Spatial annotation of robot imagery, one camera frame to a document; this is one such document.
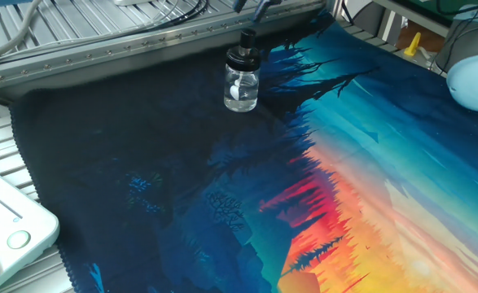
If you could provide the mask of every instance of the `white cotton ball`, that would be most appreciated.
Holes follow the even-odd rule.
[[[234,99],[239,101],[240,94],[239,94],[239,87],[237,85],[233,85],[233,86],[230,87],[230,94]]]

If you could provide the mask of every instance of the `tree silhouette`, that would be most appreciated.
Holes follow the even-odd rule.
[[[234,232],[244,228],[244,224],[238,223],[244,218],[244,214],[240,211],[241,202],[220,192],[208,194],[208,201],[213,208],[215,221],[225,223]]]
[[[328,253],[334,247],[334,245],[337,244],[343,238],[344,236],[337,237],[329,243],[322,244],[322,246],[320,246],[317,249],[302,253],[296,258],[295,264],[290,266],[291,269],[288,270],[286,273],[284,273],[282,277],[294,270],[301,271],[310,267],[312,260],[317,260],[318,262],[320,262],[320,256],[322,256],[325,253]]]

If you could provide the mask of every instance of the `black bottle cap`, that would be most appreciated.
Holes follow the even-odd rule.
[[[257,35],[257,32],[255,32],[252,29],[249,29],[249,28],[243,29],[243,31],[240,34],[240,46],[245,49],[253,48],[253,45],[255,44],[256,35]]]
[[[261,67],[261,54],[253,47],[256,34],[252,29],[241,32],[240,46],[230,48],[226,54],[228,66],[241,72],[254,72]]]

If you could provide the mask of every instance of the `orange sky print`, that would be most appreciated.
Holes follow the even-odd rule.
[[[320,155],[315,150],[310,154],[314,158]],[[320,158],[323,171],[334,172],[334,195],[321,194],[322,181],[318,179],[293,186],[263,207],[311,190],[315,197],[310,200],[314,211],[309,218],[326,213],[293,240],[278,284],[280,292],[478,292],[478,277],[470,273],[470,266],[478,268],[472,264],[478,260],[465,254],[467,259],[460,263],[457,251],[406,216],[381,213],[381,209],[392,207],[365,201],[334,167],[324,167],[325,156]],[[292,224],[305,220],[296,219]],[[329,249],[321,251],[324,246]],[[306,254],[313,256],[307,260],[302,257]]]
[[[367,54],[330,44],[296,58],[356,55],[344,61],[355,68]],[[349,66],[324,64],[298,85]],[[278,292],[478,293],[478,114],[431,108],[437,97],[420,73],[356,77],[302,105],[313,143],[305,158],[318,167],[260,202],[261,212],[287,206],[278,219],[291,227],[313,223],[292,240]]]
[[[300,201],[300,206],[290,205],[278,215],[291,226],[318,218],[293,239],[278,290],[282,293],[478,292],[478,256],[472,247],[458,240],[406,188],[382,179],[387,175],[375,161],[368,159],[370,156],[365,151],[335,149],[334,144],[322,141],[327,136],[327,131],[322,130],[312,134],[317,144],[306,154],[319,162],[313,180],[300,182],[261,205],[263,211]],[[386,151],[397,138],[397,134],[389,135],[378,144],[366,146],[366,150],[372,150],[375,158],[378,149]],[[413,151],[412,142],[409,145],[406,151],[417,153],[418,162],[398,160],[408,170],[406,180],[422,182],[419,189],[433,198],[445,192],[436,190],[439,186],[425,183],[427,174],[411,172],[416,167],[424,168],[421,160],[429,158],[429,154]],[[386,158],[392,159],[392,154],[387,154]],[[434,172],[450,173],[440,166],[432,168]],[[324,186],[331,183],[335,185],[334,192]],[[302,211],[298,210],[306,208],[309,214],[302,217]]]

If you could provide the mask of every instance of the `white device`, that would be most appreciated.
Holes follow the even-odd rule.
[[[0,177],[0,285],[52,246],[58,218]]]

